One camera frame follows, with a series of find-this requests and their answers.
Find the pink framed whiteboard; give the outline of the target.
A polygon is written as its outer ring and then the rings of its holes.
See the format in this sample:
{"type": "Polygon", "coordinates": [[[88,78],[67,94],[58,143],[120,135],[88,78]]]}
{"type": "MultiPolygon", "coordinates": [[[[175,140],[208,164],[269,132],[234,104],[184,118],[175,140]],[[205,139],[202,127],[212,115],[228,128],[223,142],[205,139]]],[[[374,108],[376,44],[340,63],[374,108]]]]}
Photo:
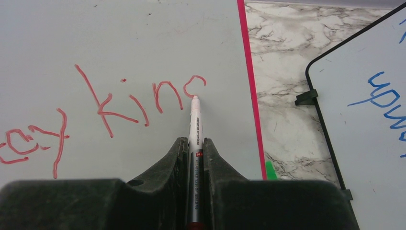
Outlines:
{"type": "Polygon", "coordinates": [[[129,181],[189,135],[266,177],[241,0],[3,0],[0,183],[129,181]]]}

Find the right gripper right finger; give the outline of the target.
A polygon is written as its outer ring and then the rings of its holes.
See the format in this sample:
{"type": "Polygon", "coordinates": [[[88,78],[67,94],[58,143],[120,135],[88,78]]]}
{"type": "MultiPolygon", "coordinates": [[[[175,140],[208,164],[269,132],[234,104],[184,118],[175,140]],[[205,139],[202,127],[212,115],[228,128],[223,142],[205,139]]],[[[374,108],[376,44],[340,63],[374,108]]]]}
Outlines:
{"type": "Polygon", "coordinates": [[[349,195],[322,180],[249,180],[204,140],[211,230],[357,230],[349,195]]]}

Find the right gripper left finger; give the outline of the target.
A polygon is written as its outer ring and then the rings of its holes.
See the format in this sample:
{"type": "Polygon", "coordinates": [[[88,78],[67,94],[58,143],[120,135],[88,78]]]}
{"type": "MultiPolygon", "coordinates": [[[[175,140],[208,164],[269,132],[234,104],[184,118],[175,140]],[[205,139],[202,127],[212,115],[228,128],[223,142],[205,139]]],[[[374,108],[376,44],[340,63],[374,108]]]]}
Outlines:
{"type": "Polygon", "coordinates": [[[136,178],[25,180],[0,191],[3,230],[181,230],[187,138],[136,178]]]}

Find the red white marker pen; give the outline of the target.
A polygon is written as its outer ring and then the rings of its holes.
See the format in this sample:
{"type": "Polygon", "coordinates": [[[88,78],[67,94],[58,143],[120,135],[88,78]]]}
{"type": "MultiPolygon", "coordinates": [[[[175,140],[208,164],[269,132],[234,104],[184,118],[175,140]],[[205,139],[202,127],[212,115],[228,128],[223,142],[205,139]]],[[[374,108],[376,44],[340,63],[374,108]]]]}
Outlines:
{"type": "Polygon", "coordinates": [[[185,224],[185,229],[187,230],[205,229],[202,127],[200,100],[195,95],[191,102],[191,122],[188,138],[190,163],[185,224]]]}

